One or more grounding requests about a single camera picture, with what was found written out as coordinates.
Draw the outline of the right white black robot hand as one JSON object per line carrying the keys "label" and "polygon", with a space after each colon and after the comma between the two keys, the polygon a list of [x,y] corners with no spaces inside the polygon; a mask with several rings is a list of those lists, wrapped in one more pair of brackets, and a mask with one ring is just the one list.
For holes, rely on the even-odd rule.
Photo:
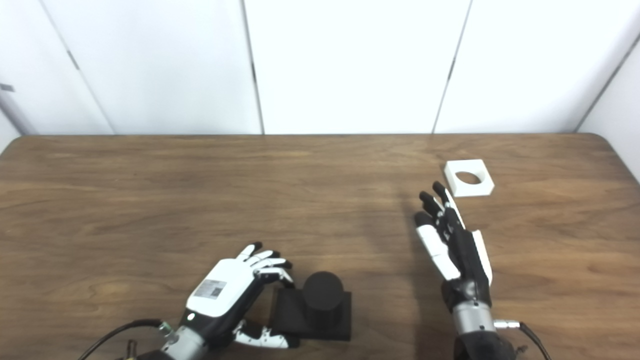
{"label": "right white black robot hand", "polygon": [[443,278],[440,291],[450,312],[461,303],[493,306],[493,271],[480,230],[467,229],[450,190],[439,181],[435,194],[419,193],[422,210],[414,214],[418,238]]}

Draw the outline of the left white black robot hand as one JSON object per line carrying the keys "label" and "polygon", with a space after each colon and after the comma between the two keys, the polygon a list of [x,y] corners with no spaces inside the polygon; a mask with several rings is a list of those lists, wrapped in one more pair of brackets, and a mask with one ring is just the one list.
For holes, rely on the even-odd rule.
{"label": "left white black robot hand", "polygon": [[231,342],[273,349],[300,346],[297,337],[245,317],[266,285],[279,282],[286,289],[295,288],[288,273],[293,265],[279,251],[260,251],[262,246],[250,243],[235,257],[217,262],[188,296],[179,326],[197,334],[208,350]]}

